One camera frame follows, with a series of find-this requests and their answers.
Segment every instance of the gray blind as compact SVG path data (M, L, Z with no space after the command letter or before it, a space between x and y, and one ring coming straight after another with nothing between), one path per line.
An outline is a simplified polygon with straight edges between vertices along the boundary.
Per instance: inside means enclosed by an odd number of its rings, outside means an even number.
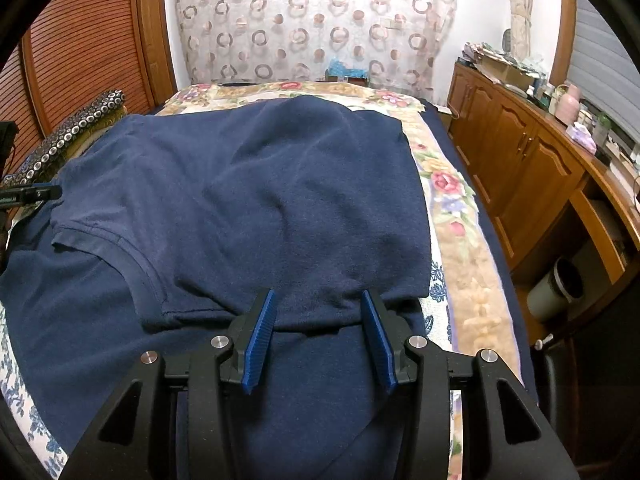
M574 52L567 79L640 142L640 74L600 13L577 0Z

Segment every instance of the tied curtain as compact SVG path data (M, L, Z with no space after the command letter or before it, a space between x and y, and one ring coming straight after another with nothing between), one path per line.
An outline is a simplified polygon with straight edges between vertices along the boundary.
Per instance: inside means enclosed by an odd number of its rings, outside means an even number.
M456 0L176 0L192 83L321 80L333 59L370 86L431 99Z
M510 0L511 55L524 60L531 53L531 10L533 0Z

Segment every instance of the pink bottle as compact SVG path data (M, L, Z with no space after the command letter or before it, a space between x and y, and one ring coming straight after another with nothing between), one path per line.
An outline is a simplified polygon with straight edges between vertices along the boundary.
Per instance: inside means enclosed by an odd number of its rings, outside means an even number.
M570 85L569 89L560 98L558 107L556 108L556 118L561 123L575 123L580 112L580 89L576 85Z

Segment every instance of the pillow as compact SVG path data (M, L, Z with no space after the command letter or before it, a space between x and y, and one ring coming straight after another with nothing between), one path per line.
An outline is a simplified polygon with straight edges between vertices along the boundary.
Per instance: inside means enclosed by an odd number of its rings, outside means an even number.
M108 126L127 114L122 90L109 90L66 118L27 156L20 168L2 180L0 188L48 182L70 158L95 142Z

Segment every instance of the white trash can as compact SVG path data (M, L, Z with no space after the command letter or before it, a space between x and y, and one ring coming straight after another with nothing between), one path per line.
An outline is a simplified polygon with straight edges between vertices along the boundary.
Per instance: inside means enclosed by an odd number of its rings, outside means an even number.
M578 269L566 258L558 258L549 272L527 295L527 307L538 321L560 314L570 303L579 301L584 285Z

